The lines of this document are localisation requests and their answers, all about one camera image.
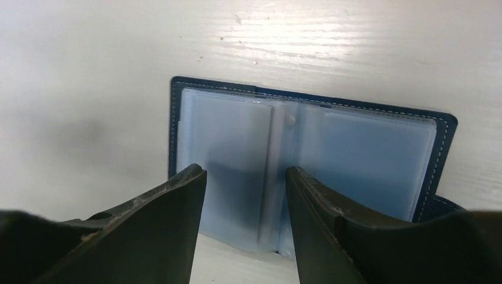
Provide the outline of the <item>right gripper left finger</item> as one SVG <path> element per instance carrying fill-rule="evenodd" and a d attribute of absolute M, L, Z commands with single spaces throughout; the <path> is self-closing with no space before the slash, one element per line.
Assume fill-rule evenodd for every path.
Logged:
<path fill-rule="evenodd" d="M 88 219 L 1 211 L 2 283 L 189 283 L 207 184 L 197 164 Z"/>

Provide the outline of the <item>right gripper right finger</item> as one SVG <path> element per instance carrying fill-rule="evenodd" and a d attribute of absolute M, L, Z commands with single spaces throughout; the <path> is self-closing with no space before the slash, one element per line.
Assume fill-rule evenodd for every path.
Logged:
<path fill-rule="evenodd" d="M 338 193 L 300 167 L 285 172 L 301 283 L 500 283 L 501 212 L 436 196 L 408 222 Z"/>

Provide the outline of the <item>blue leather card holder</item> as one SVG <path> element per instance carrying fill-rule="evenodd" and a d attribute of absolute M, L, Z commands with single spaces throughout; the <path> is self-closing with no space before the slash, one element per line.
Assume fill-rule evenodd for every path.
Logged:
<path fill-rule="evenodd" d="M 459 209 L 436 193 L 452 114 L 175 76 L 169 125 L 168 175 L 207 171 L 199 230 L 239 250 L 294 258 L 291 166 L 404 221 Z"/>

